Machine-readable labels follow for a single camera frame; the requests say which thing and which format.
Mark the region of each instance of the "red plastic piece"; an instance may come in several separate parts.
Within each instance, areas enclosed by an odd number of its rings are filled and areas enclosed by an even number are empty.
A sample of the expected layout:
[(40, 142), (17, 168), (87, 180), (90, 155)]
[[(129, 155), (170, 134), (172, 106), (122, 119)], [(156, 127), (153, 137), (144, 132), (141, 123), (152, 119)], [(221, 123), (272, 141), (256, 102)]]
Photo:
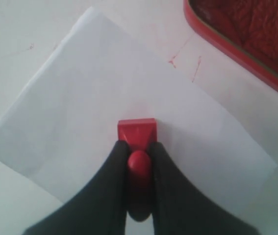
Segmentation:
[(156, 120), (121, 120), (118, 139), (126, 141), (132, 150), (127, 163), (127, 210), (134, 220), (143, 221), (152, 211), (152, 162), (145, 151), (157, 141)]
[[(206, 5), (207, 9), (211, 12), (209, 18), (207, 18), (207, 14), (203, 12), (202, 8), (197, 7), (197, 12), (203, 17), (203, 20), (200, 19), (199, 15), (196, 14), (195, 8), (192, 7), (191, 3), (199, 3), (201, 5)], [(221, 5), (225, 4), (225, 2), (229, 2), (229, 4), (233, 5), (232, 9), (234, 11), (238, 11), (235, 13), (234, 17), (240, 17), (241, 12), (248, 10), (248, 4), (246, 1), (240, 0), (184, 0), (184, 14), (185, 17), (190, 24), (190, 26), (204, 39), (213, 44), (216, 48), (221, 50), (223, 53), (228, 55), (231, 59), (236, 61), (238, 64), (245, 67), (263, 82), (267, 83), (269, 86), (278, 91), (278, 62), (273, 62), (270, 56), (274, 55), (274, 50), (278, 48), (269, 47), (266, 50), (273, 50), (273, 53), (269, 53), (267, 56), (266, 51), (264, 50), (265, 42), (260, 42), (260, 48), (255, 49), (253, 44), (256, 43), (256, 40), (260, 40), (262, 38), (259, 35), (255, 38), (254, 41), (245, 41), (243, 44), (242, 37), (246, 32), (245, 30), (239, 30), (242, 35), (237, 35), (233, 26), (230, 25), (231, 21), (229, 19), (222, 17), (222, 12), (220, 10), (215, 10), (214, 8), (219, 8)], [(236, 8), (236, 4), (244, 3), (245, 5), (240, 6), (240, 8)], [(277, 10), (277, 4), (268, 4), (267, 6), (271, 6), (271, 10)], [(267, 10), (269, 9), (261, 9), (262, 14), (267, 14)], [(205, 23), (204, 20), (210, 22), (210, 24), (214, 27), (212, 28), (209, 24)], [(238, 24), (245, 24), (245, 18), (243, 17), (238, 21)], [(277, 36), (276, 33), (271, 33), (270, 36)]]
[(157, 141), (157, 125), (154, 118), (121, 120), (118, 122), (118, 139), (126, 141), (131, 150), (147, 150)]

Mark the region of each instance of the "red object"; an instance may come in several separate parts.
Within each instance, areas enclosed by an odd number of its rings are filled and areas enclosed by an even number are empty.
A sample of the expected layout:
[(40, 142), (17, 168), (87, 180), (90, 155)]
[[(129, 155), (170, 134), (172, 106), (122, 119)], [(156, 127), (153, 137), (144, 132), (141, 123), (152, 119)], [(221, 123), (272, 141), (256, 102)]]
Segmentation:
[(152, 162), (145, 151), (157, 141), (156, 120), (121, 120), (118, 139), (126, 141), (132, 151), (127, 162), (127, 210), (134, 220), (143, 221), (152, 211)]
[(278, 91), (278, 0), (184, 0), (203, 38)]

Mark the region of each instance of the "sheet of paper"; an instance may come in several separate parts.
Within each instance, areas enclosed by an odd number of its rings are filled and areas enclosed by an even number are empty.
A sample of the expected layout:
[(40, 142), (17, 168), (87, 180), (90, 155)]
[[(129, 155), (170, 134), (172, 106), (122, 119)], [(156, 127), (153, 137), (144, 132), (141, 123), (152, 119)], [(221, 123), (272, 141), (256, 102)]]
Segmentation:
[(221, 105), (93, 8), (0, 121), (0, 161), (65, 202), (100, 168), (127, 118), (156, 118), (181, 171), (233, 214), (276, 167)]

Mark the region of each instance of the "floor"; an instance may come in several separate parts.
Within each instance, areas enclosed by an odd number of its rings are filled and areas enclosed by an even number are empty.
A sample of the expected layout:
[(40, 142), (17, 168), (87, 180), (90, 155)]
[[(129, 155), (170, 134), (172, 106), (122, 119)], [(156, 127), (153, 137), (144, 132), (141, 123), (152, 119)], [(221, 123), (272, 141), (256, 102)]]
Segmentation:
[[(278, 93), (199, 37), (182, 0), (0, 0), (0, 117), (91, 5), (221, 103), (278, 164)], [(60, 205), (0, 163), (0, 235), (20, 234)], [(278, 234), (278, 169), (241, 218)]]

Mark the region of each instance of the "white paper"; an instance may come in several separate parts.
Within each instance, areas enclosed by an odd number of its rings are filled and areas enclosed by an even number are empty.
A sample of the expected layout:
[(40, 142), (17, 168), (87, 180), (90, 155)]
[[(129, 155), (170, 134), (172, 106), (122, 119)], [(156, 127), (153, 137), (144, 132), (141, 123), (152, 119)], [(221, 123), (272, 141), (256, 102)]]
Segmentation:
[(238, 214), (276, 164), (221, 105), (90, 8), (0, 121), (0, 161), (65, 202), (100, 168), (120, 119), (158, 139), (205, 195)]

